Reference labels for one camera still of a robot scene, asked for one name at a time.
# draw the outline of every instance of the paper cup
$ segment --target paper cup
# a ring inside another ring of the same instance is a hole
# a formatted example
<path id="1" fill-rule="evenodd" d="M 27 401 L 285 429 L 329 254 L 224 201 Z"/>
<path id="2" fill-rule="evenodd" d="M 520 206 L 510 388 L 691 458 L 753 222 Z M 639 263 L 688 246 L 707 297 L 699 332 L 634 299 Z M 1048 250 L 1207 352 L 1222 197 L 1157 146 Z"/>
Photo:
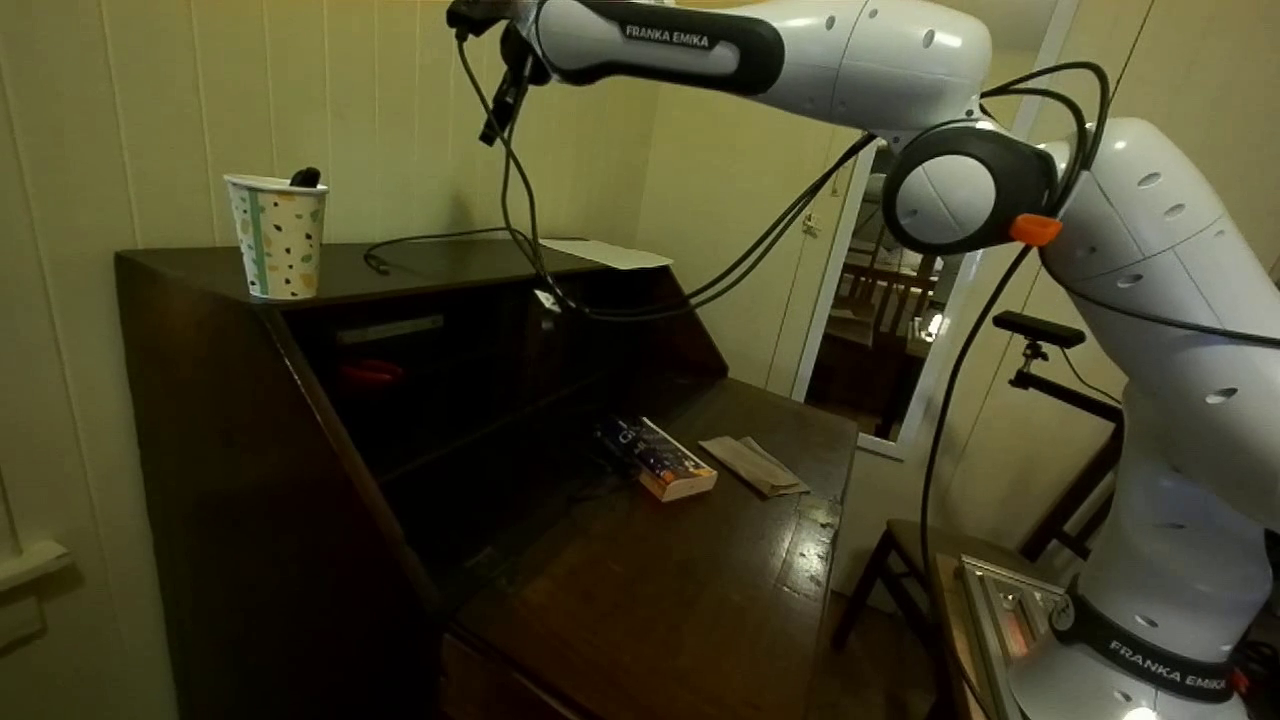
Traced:
<path id="1" fill-rule="evenodd" d="M 321 294 L 322 184 L 286 175 L 224 175 L 242 283 L 256 299 L 309 299 Z"/>

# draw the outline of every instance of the small object on desk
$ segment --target small object on desk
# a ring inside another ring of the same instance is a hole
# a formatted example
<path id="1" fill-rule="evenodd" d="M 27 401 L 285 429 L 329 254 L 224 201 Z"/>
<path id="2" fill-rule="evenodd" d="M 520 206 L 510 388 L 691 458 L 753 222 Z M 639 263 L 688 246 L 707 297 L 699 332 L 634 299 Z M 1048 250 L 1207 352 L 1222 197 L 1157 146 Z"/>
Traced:
<path id="1" fill-rule="evenodd" d="M 662 504 L 717 489 L 717 470 L 691 458 L 649 417 L 634 425 L 610 417 L 596 429 L 596 439 Z"/>
<path id="2" fill-rule="evenodd" d="M 312 299 L 321 294 L 321 175 L 224 175 L 253 299 Z"/>
<path id="3" fill-rule="evenodd" d="M 644 254 L 644 250 L 623 250 L 623 246 L 602 246 L 602 241 L 545 241 L 545 250 L 579 255 L 617 271 L 634 271 L 634 270 L 668 270 L 668 255 Z"/>
<path id="4" fill-rule="evenodd" d="M 702 447 L 760 498 L 802 498 L 807 484 L 753 438 L 712 438 Z"/>
<path id="5" fill-rule="evenodd" d="M 286 190 L 321 190 L 321 167 L 295 167 L 295 173 L 286 175 Z"/>

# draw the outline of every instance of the white wall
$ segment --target white wall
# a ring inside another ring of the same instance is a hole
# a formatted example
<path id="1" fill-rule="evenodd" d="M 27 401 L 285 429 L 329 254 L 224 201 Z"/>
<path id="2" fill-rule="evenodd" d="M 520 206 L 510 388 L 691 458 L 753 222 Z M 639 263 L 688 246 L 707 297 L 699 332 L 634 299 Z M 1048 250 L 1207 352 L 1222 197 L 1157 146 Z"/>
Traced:
<path id="1" fill-rule="evenodd" d="M 649 98 L 533 98 L 549 229 L 630 235 Z M 2 720 L 170 717 L 111 254 L 227 246 L 218 175 L 301 164 L 333 184 L 329 241 L 493 224 L 474 134 L 438 0 L 0 4 L 0 470 L 18 538 L 76 558 L 46 632 L 0 658 Z"/>

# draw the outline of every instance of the wooden cabinet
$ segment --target wooden cabinet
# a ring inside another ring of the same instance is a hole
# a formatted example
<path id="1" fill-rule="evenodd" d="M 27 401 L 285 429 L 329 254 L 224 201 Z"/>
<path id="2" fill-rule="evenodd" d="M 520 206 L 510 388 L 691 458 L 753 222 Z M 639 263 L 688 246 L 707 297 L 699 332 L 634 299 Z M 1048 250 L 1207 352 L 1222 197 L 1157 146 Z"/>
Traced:
<path id="1" fill-rule="evenodd" d="M 549 263 L 596 307 L 681 299 L 668 270 L 606 271 L 551 254 Z M 655 411 L 688 431 L 757 417 L 786 429 L 783 461 L 829 475 L 821 498 L 839 499 L 852 429 L 718 380 L 696 317 L 551 313 L 525 255 L 493 241 L 322 250 L 322 294 L 290 305 L 248 299 L 233 250 L 119 254 L 114 280 L 184 717 L 626 717 L 630 679 L 590 668 L 617 668 L 630 626 L 617 626 L 618 648 L 599 648 L 555 635 L 555 620 L 571 626 L 541 602 L 634 612 L 634 584 L 675 589 L 688 571 L 681 560 L 662 577 L 655 560 L 699 542 L 712 558 L 699 569 L 718 577 L 691 594 L 696 612 L 739 612 L 717 610 L 743 584 L 728 569 L 760 563 L 743 589 L 800 610 L 802 641 L 783 645 L 783 660 L 810 653 L 825 560 L 800 577 L 793 549 L 821 552 L 829 524 L 733 479 L 662 509 L 590 447 L 602 411 Z M 769 584 L 780 571 L 807 598 Z"/>

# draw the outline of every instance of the wooden floor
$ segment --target wooden floor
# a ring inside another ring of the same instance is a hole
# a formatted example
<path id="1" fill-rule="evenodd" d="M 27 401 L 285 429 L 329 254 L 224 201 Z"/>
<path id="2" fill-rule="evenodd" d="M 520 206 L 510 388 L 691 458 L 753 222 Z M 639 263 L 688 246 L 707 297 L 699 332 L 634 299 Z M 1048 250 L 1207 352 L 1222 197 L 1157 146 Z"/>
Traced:
<path id="1" fill-rule="evenodd" d="M 928 709 L 928 653 L 900 618 L 867 610 L 852 626 L 848 645 L 825 658 L 807 720 L 924 720 Z"/>

